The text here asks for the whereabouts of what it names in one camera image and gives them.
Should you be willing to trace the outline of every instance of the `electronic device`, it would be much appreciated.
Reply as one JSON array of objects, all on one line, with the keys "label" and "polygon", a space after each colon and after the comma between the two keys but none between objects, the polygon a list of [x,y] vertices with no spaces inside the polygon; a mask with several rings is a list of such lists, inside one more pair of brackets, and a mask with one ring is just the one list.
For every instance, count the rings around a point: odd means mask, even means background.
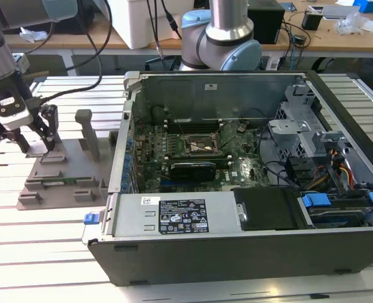
[{"label": "electronic device", "polygon": [[113,284],[373,263],[373,142],[316,73],[128,72],[124,86],[107,205],[85,218]]},{"label": "electronic device", "polygon": [[317,11],[306,11],[304,13],[304,18],[301,23],[301,27],[304,30],[317,30],[319,26],[319,22],[324,15],[318,13]]},{"label": "electronic device", "polygon": [[249,0],[248,18],[254,22],[254,39],[276,44],[285,9],[276,0]]}]

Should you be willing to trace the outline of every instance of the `metal slotted table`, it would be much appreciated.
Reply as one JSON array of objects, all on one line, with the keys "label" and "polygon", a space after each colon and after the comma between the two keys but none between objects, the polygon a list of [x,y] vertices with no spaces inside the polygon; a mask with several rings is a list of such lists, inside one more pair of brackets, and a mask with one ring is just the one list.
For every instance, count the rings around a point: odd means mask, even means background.
[{"label": "metal slotted table", "polygon": [[[360,80],[339,75],[322,75],[343,105],[373,139],[373,92]],[[49,77],[32,86],[37,95],[51,95],[87,86],[97,77]],[[90,92],[54,100],[59,106],[62,139],[80,138],[75,123],[77,109],[93,111],[93,127],[99,137],[120,126],[123,77],[105,77]],[[333,125],[329,113],[326,119]],[[28,140],[34,134],[24,129]],[[232,282],[115,287],[81,241],[82,219],[95,208],[17,211],[15,204],[33,159],[19,148],[0,142],[0,302],[373,302],[373,265],[359,274],[306,276]]]}]

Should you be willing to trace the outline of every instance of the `blue box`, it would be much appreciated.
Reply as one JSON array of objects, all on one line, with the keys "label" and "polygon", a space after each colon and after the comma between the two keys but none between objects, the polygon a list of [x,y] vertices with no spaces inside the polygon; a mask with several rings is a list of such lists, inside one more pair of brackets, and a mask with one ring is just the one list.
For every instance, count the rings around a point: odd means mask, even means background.
[{"label": "blue box", "polygon": [[355,0],[353,5],[360,5],[360,11],[362,13],[373,13],[373,0]]}]

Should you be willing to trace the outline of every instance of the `red wire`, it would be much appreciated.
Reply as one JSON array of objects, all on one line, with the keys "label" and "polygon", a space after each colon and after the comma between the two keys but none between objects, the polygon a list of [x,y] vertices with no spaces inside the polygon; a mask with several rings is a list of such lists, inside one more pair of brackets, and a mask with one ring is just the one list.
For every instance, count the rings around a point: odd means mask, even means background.
[{"label": "red wire", "polygon": [[349,172],[349,185],[350,185],[350,188],[351,189],[354,189],[354,183],[355,181],[353,180],[353,172],[351,169],[349,168],[346,168],[343,164],[340,165],[340,167],[343,167],[344,169],[346,169],[348,172]]},{"label": "red wire", "polygon": [[317,167],[317,169],[315,170],[315,172],[314,172],[314,178],[313,178],[313,180],[315,180],[315,178],[317,177],[317,172],[318,172],[318,170],[319,169],[324,169],[325,168],[325,166],[323,166],[323,165],[320,165],[319,167]]}]

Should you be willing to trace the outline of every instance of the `black box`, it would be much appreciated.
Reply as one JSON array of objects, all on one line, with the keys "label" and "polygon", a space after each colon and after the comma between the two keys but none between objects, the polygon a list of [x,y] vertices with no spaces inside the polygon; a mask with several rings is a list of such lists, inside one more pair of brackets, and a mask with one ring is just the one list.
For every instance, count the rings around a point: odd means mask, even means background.
[{"label": "black box", "polygon": [[276,0],[249,0],[248,17],[254,22],[254,39],[276,44],[285,9]]}]

